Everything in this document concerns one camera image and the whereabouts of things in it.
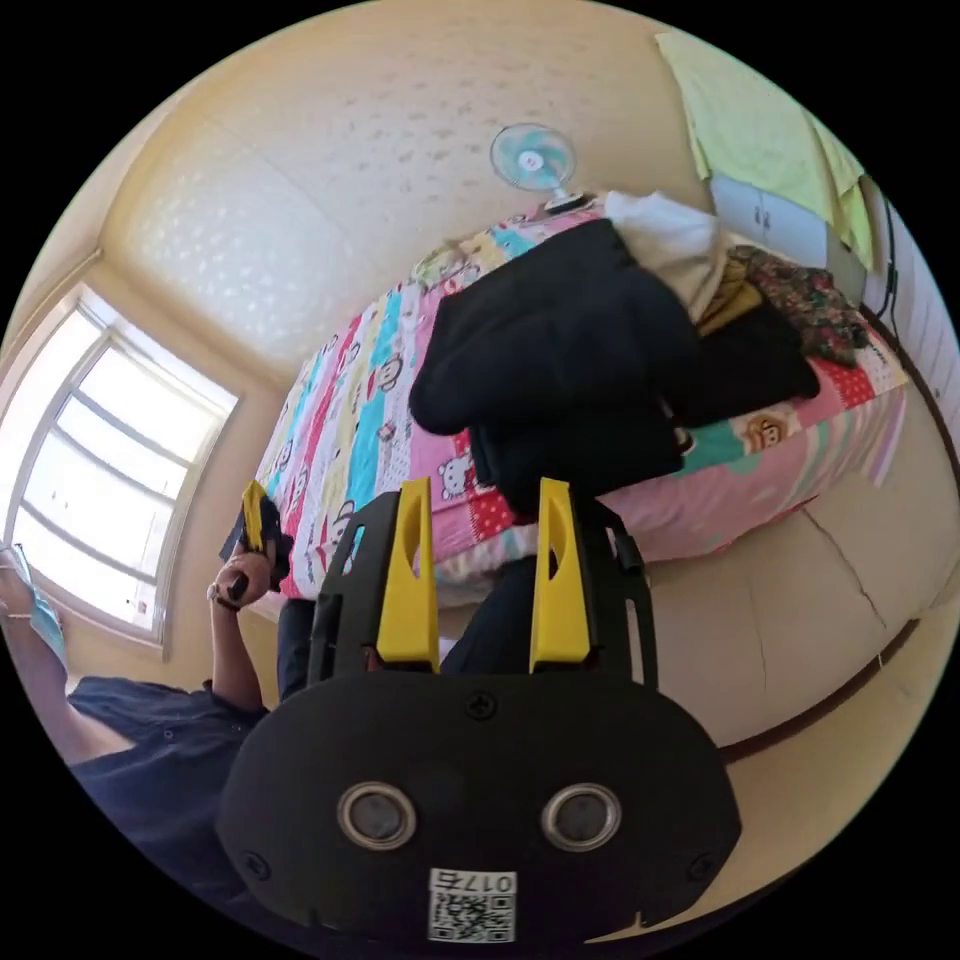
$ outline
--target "yellow towel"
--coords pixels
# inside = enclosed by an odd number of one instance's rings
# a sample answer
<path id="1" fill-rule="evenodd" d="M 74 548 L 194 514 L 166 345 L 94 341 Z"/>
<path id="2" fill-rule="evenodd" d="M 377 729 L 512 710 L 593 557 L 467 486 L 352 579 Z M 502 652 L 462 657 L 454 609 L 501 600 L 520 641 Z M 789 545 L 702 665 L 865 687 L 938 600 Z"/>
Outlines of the yellow towel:
<path id="1" fill-rule="evenodd" d="M 679 31 L 655 37 L 680 87 L 697 173 L 722 173 L 816 213 L 873 270 L 864 169 L 779 87 Z"/>
<path id="2" fill-rule="evenodd" d="M 748 310 L 760 306 L 762 300 L 760 291 L 747 281 L 746 265 L 728 259 L 723 267 L 720 286 L 697 323 L 697 333 L 701 337 L 716 333 Z"/>

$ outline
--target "yellow bracket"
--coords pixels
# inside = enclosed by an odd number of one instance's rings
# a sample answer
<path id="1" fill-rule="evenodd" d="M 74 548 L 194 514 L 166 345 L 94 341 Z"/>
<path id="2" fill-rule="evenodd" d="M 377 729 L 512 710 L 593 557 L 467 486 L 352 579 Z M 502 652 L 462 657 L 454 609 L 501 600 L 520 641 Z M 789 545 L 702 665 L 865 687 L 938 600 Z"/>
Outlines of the yellow bracket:
<path id="1" fill-rule="evenodd" d="M 418 547 L 419 576 L 413 568 Z M 411 480 L 400 490 L 377 653 L 385 664 L 429 663 L 433 673 L 440 670 L 428 477 Z"/>
<path id="2" fill-rule="evenodd" d="M 550 576 L 550 555 L 557 570 Z M 570 485 L 540 482 L 540 533 L 530 637 L 530 672 L 546 663 L 583 663 L 590 653 Z"/>
<path id="3" fill-rule="evenodd" d="M 260 508 L 266 496 L 267 491 L 256 480 L 243 491 L 243 528 L 250 549 L 260 553 L 263 552 L 263 514 Z"/>

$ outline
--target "window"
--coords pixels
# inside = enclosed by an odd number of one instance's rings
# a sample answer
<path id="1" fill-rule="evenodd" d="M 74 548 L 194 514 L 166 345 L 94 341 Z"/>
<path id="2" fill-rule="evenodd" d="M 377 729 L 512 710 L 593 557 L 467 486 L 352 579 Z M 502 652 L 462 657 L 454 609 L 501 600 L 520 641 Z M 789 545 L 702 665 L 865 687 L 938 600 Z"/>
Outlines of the window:
<path id="1" fill-rule="evenodd" d="M 159 642 L 186 507 L 235 403 L 83 288 L 0 420 L 3 540 L 54 599 Z"/>

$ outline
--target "bed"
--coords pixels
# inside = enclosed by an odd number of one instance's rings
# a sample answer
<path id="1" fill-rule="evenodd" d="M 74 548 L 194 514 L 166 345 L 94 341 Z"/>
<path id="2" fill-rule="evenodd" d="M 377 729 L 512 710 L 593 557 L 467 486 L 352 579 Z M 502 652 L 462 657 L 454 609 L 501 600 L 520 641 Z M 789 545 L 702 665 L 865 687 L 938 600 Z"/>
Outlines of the bed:
<path id="1" fill-rule="evenodd" d="M 295 541 L 283 595 L 316 596 L 351 514 L 414 477 L 432 480 L 441 606 L 482 597 L 493 571 L 535 551 L 536 527 L 518 525 L 495 490 L 477 485 L 467 434 L 425 433 L 407 398 L 443 296 L 602 215 L 599 205 L 548 220 L 531 211 L 466 238 L 445 272 L 424 282 L 421 270 L 397 284 L 304 363 L 257 472 Z M 812 360 L 815 399 L 692 430 L 682 471 L 605 497 L 648 561 L 723 551 L 847 474 L 879 487 L 902 430 L 908 378 L 876 334 L 857 361 L 846 369 Z"/>

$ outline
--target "cable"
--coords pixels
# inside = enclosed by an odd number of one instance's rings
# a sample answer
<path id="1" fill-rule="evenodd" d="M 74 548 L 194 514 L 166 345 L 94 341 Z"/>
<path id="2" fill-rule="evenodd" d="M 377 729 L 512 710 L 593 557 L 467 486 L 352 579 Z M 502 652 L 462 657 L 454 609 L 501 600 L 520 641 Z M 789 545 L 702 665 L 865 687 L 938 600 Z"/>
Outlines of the cable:
<path id="1" fill-rule="evenodd" d="M 890 322 L 893 325 L 893 336 L 897 341 L 897 346 L 902 347 L 900 331 L 897 329 L 897 318 L 894 314 L 897 306 L 897 293 L 900 287 L 900 272 L 897 270 L 897 248 L 893 231 L 893 213 L 890 208 L 890 201 L 887 200 L 886 195 L 881 193 L 880 196 L 883 198 L 883 209 L 887 218 L 887 241 L 890 246 L 890 251 L 887 255 L 887 286 L 883 292 L 883 305 L 877 311 L 877 319 L 879 320 L 883 316 L 889 306 Z"/>

